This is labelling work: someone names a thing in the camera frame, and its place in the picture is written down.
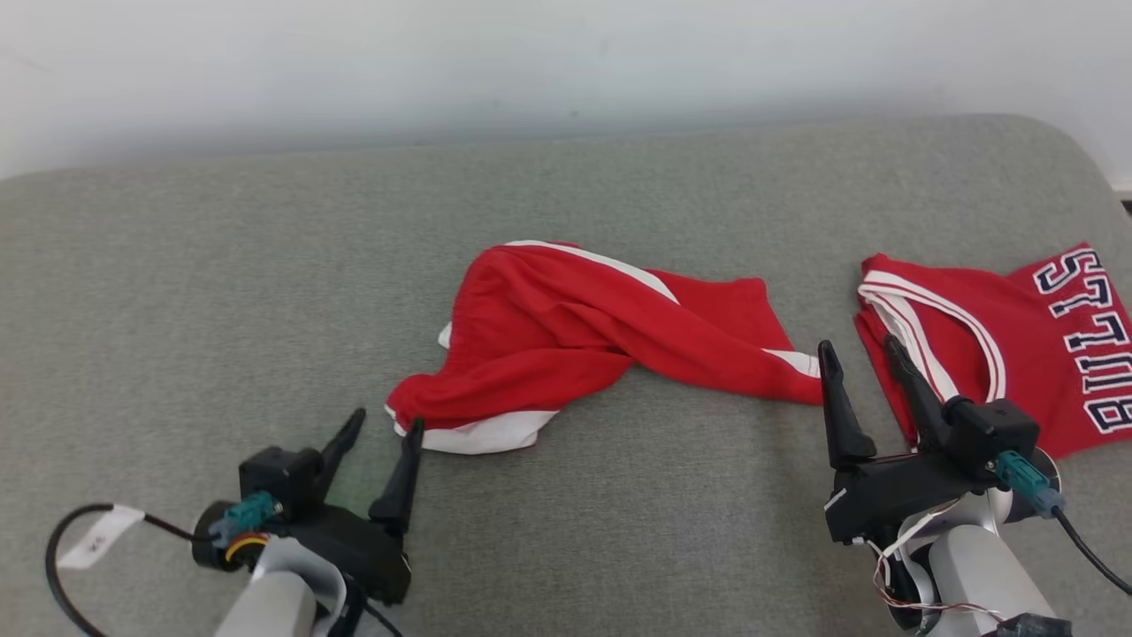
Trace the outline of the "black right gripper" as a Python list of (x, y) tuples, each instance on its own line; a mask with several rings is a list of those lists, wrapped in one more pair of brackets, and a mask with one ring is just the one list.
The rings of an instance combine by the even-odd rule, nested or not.
[(947, 434), (943, 403), (894, 334), (884, 338), (884, 354), (908, 404), (916, 448), (926, 453), (874, 458), (875, 444), (861, 432), (844, 391), (844, 367), (837, 348), (832, 342), (818, 343), (826, 451), (834, 470), (824, 517), (837, 543), (848, 544), (967, 493), (1001, 487), (985, 460), (971, 464), (942, 450)]

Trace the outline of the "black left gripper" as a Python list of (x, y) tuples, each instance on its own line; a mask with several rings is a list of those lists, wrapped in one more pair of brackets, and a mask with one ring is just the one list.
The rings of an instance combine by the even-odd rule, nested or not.
[[(321, 465), (315, 480), (320, 503), (348, 451), (355, 446), (365, 424), (365, 408), (355, 408), (320, 451)], [(404, 434), (401, 454), (380, 497), (365, 518), (337, 505), (321, 505), (315, 513), (283, 525), (283, 535), (335, 565), (365, 591), (368, 597), (391, 606), (408, 597), (412, 573), (404, 536), (414, 503), (417, 475), (422, 459), (424, 421), (417, 419)]]

